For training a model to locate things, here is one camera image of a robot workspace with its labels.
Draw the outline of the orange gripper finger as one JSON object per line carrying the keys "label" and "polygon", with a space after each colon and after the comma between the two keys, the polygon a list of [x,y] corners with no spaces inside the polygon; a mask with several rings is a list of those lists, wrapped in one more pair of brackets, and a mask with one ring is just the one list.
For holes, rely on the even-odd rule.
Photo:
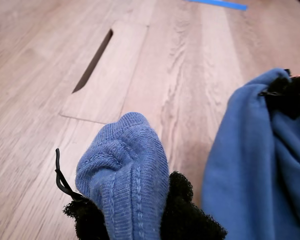
{"label": "orange gripper finger", "polygon": [[267,89],[267,94],[272,96],[300,97],[300,75],[292,76],[289,69],[284,69],[290,79],[278,77]]}
{"label": "orange gripper finger", "polygon": [[279,96],[277,109],[284,115],[295,120],[300,116],[300,95]]}

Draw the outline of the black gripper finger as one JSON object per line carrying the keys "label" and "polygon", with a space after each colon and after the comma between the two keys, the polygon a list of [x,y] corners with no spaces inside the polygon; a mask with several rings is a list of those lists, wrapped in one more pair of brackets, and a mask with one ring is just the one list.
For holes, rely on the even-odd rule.
{"label": "black gripper finger", "polygon": [[63,208],[63,213],[74,219],[79,240],[107,240],[108,232],[103,213],[89,199],[72,200]]}
{"label": "black gripper finger", "polygon": [[161,218],[162,240],[224,240],[227,230],[193,202],[193,186],[180,172],[169,175]]}

